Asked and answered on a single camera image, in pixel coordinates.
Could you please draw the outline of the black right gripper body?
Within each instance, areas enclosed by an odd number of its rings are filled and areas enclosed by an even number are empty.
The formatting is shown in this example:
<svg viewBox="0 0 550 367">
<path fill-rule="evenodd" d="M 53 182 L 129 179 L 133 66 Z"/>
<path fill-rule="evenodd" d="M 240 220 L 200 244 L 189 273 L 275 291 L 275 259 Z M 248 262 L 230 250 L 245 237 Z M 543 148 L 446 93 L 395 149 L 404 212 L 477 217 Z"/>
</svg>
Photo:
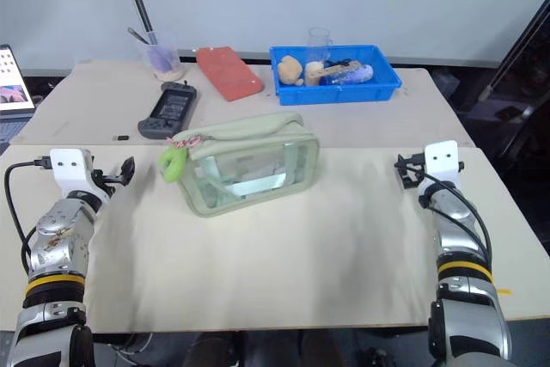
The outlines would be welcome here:
<svg viewBox="0 0 550 367">
<path fill-rule="evenodd" d="M 412 188 L 417 188 L 425 175 L 425 154 L 412 154 L 407 158 L 412 159 L 412 166 L 407 169 L 412 178 Z"/>
</svg>

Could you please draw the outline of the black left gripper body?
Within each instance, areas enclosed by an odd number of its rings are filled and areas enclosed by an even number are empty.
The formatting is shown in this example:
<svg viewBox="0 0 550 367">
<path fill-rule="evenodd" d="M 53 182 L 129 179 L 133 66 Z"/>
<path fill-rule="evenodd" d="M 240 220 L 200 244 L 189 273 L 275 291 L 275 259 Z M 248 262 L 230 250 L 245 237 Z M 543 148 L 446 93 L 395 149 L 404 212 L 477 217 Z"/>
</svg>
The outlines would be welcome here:
<svg viewBox="0 0 550 367">
<path fill-rule="evenodd" d="M 101 169 L 94 169 L 91 172 L 91 178 L 95 185 L 102 190 L 113 190 L 115 185 L 123 186 L 125 184 L 125 177 L 122 174 L 104 175 Z"/>
</svg>

